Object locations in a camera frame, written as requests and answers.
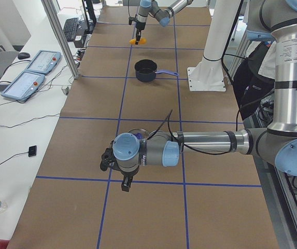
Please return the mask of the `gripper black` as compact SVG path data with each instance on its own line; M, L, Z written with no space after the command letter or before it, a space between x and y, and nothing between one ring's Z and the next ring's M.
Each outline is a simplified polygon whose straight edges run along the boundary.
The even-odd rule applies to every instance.
M135 44L138 45L141 40L142 31L145 29L146 23L145 22L136 22L136 38Z
M119 167L119 169L123 175L121 189L122 189L122 191L129 192L130 188L131 188L132 178L138 173L139 166L135 165L131 168Z

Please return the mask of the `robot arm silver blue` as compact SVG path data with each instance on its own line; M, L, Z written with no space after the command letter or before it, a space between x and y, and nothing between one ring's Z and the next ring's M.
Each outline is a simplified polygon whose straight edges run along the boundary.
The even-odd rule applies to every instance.
M188 5L191 5L191 0L175 1L169 7L161 9L157 1L140 1L139 11L135 17L129 16L129 25L135 22L136 34L134 38L134 44L140 44L142 39L142 31L145 29L147 18L151 14L161 26L165 27L169 24L170 19L183 10Z
M247 55L234 76L236 118L248 118L269 104L273 116L267 127L222 132L133 129L119 134L106 149L100 167L122 173L123 191L130 190L141 166L173 167L186 151L253 155L297 176L297 1L250 1L247 38L272 45L265 55L256 51Z

